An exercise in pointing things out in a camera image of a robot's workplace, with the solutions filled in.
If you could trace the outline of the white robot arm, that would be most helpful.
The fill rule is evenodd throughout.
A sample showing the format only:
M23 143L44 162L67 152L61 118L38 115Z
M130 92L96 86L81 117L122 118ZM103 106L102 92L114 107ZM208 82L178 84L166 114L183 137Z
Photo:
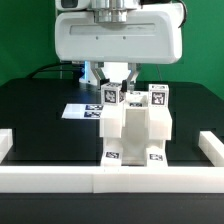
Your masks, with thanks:
M81 0L61 11L55 49L62 61L87 62L97 80L132 82L140 64L171 64L182 56L182 3L141 5L138 0Z

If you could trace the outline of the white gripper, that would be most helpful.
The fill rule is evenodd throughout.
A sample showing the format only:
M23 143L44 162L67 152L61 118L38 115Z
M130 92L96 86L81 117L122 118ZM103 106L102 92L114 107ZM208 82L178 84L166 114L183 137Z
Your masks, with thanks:
M170 64L182 56L182 3L90 2L87 9L60 11L55 49L64 61L90 61L97 88L110 81L103 62L127 62L121 91L133 92L139 63Z

